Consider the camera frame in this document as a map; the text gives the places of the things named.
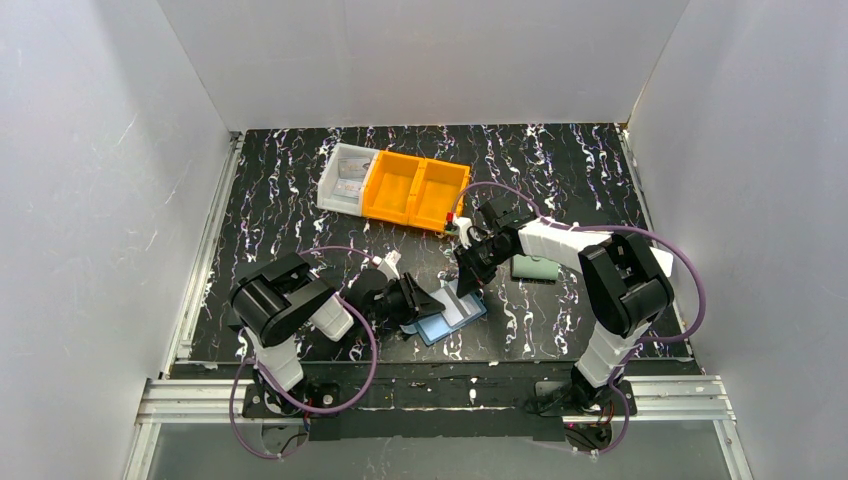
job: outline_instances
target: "clear plastic box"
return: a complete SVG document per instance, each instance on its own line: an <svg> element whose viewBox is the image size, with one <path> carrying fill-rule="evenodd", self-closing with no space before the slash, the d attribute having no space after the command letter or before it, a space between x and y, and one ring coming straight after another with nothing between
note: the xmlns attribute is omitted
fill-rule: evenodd
<svg viewBox="0 0 848 480"><path fill-rule="evenodd" d="M379 153L380 150L374 148L337 143L318 180L318 208L362 216L365 185L371 177ZM359 166L365 159L367 170L359 178L359 174L353 173L356 170L353 167ZM346 161L351 163L351 168L344 168Z"/></svg>

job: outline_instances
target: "label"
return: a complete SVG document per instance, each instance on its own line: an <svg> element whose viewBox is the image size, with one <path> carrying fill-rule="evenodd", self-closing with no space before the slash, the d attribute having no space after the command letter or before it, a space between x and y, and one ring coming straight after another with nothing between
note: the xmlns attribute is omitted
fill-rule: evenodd
<svg viewBox="0 0 848 480"><path fill-rule="evenodd" d="M339 178L362 179L368 173L371 159L368 157L350 157L339 159Z"/></svg>
<svg viewBox="0 0 848 480"><path fill-rule="evenodd" d="M361 189L362 182L357 182L356 180L345 180L343 178L340 178L336 182L336 189L333 191L333 194L342 197L359 199L359 190Z"/></svg>

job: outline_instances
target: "orange storage tray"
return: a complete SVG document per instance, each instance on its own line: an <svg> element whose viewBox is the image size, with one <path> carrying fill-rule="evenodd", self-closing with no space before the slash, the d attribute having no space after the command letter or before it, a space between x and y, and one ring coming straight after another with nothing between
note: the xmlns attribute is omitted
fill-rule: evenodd
<svg viewBox="0 0 848 480"><path fill-rule="evenodd" d="M466 165L425 159L417 195L410 199L409 225L444 232L447 214L470 177L471 168ZM462 202L456 213L462 214Z"/></svg>
<svg viewBox="0 0 848 480"><path fill-rule="evenodd" d="M365 185L362 215L406 225L410 196L423 158L381 151Z"/></svg>

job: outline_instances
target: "white wall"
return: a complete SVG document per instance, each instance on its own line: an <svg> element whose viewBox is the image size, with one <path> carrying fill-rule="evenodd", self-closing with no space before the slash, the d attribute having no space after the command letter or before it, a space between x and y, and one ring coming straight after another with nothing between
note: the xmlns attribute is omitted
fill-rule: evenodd
<svg viewBox="0 0 848 480"><path fill-rule="evenodd" d="M230 130L624 122L688 0L159 0Z"/></svg>
<svg viewBox="0 0 848 480"><path fill-rule="evenodd" d="M0 477L120 477L227 146L155 0L0 4Z"/></svg>
<svg viewBox="0 0 848 480"><path fill-rule="evenodd" d="M848 468L845 25L844 2L693 0L631 123L655 226L706 279L695 353L756 478Z"/></svg>

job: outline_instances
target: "black marbled tabletop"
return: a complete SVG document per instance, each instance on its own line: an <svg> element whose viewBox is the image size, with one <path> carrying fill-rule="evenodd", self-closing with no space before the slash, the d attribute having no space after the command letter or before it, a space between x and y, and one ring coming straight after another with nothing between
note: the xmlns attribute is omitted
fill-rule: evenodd
<svg viewBox="0 0 848 480"><path fill-rule="evenodd" d="M337 142L470 165L472 181L517 187L543 213L562 221L645 226L618 133L610 124L252 130L236 171L191 360L236 361L241 342L226 326L227 297L245 262L268 262L280 253L314 246L346 245L376 255L400 251L399 269L412 273L427 291L455 277L452 237L316 206L317 182ZM465 215L492 195L511 194L481 188L466 196ZM339 287L362 267L361 258L341 252L316 256L313 263L319 275ZM417 336L404 341L399 332L375 325L380 360L573 360L583 353L592 333L594 316L582 277L574 271L562 268L556 285L539 285L511 281L503 265L485 287L483 300L485 317L432 347ZM677 333L680 327L670 311L650 331ZM298 336L298 349L307 361L370 356L361 341L335 344L309 325ZM651 344L640 355L688 353L682 344Z"/></svg>

